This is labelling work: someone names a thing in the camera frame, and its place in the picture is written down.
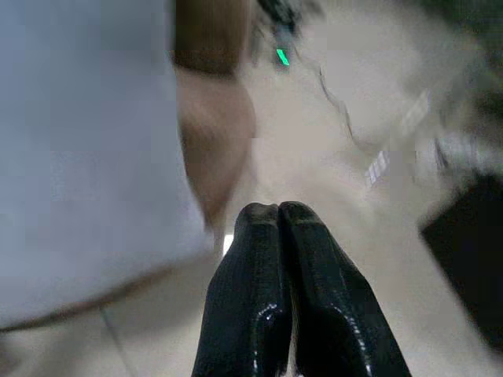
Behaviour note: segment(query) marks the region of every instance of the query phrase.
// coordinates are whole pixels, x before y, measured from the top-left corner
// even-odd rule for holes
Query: green light
[[[290,62],[288,61],[287,57],[285,56],[285,52],[282,49],[276,49],[277,55],[281,59],[281,63],[283,65],[290,65]]]

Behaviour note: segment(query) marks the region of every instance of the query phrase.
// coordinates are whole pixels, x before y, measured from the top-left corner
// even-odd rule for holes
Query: floor
[[[422,90],[446,80],[477,47],[392,2],[335,3],[325,21],[306,27],[299,51],[323,67],[365,147],[354,145],[313,71],[293,59],[290,74],[279,75],[265,48],[257,67],[243,70],[259,134],[222,234],[232,234],[247,203],[309,204],[372,285],[414,376],[502,375],[503,361],[485,347],[418,236],[417,224],[450,191],[414,183],[406,167],[372,188],[364,178]],[[112,330],[96,312],[2,337],[0,376],[190,375],[205,289],[219,258],[186,266],[109,307]]]

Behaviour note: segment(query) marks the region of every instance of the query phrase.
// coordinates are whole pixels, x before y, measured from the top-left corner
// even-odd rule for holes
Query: light blue fabric
[[[0,328],[200,253],[164,0],[0,2]]]

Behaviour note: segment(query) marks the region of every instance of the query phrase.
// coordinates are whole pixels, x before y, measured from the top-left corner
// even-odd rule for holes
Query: black rubber gripper pad
[[[277,205],[249,204],[210,282],[194,377],[274,377],[292,332]]]
[[[305,377],[402,377],[409,369],[367,283],[320,218],[280,205],[296,313],[296,367]]]

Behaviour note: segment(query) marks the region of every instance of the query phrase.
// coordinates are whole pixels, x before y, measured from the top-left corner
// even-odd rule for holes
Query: skin
[[[235,71],[244,47],[245,0],[177,0],[173,60],[185,169],[208,226],[220,219],[255,135],[255,113]],[[89,302],[1,331],[35,328],[116,302],[163,279],[161,269]]]

